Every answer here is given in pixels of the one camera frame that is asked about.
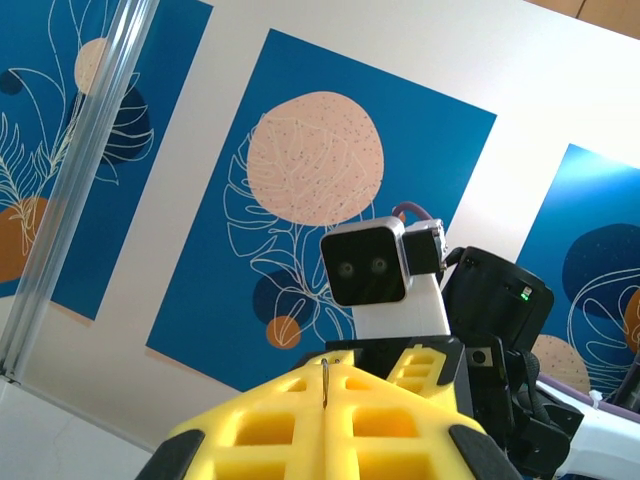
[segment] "yellow foam piece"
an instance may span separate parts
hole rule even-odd
[[[454,384],[438,385],[447,355],[430,347],[415,345],[407,348],[396,363],[387,381],[413,392],[443,408],[457,410]]]
[[[171,436],[205,432],[185,479],[473,478],[448,429],[482,431],[474,420],[348,365],[348,355],[329,363],[323,409],[321,359],[177,427]]]

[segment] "purple cable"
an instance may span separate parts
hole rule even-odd
[[[574,388],[571,388],[568,385],[565,385],[562,382],[559,382],[553,377],[549,375],[545,375],[541,373],[538,376],[538,380],[542,383],[549,385],[551,388],[555,388],[559,392],[564,393],[565,395],[570,396],[571,398],[578,400],[585,405],[589,405],[591,407],[594,406],[594,401],[589,395],[585,395],[582,392],[577,391]],[[640,423],[640,415],[632,412],[631,410],[627,410],[626,408],[618,407],[616,405],[612,405],[610,403],[606,403],[604,401],[598,402],[598,410],[602,410],[603,412],[610,413],[611,415],[615,415],[616,417],[625,418],[634,423]]]
[[[433,220],[433,217],[429,214],[429,212],[427,212],[417,203],[402,202],[394,207],[391,215],[393,215],[394,217],[400,217],[400,214],[402,212],[411,212],[420,220]]]

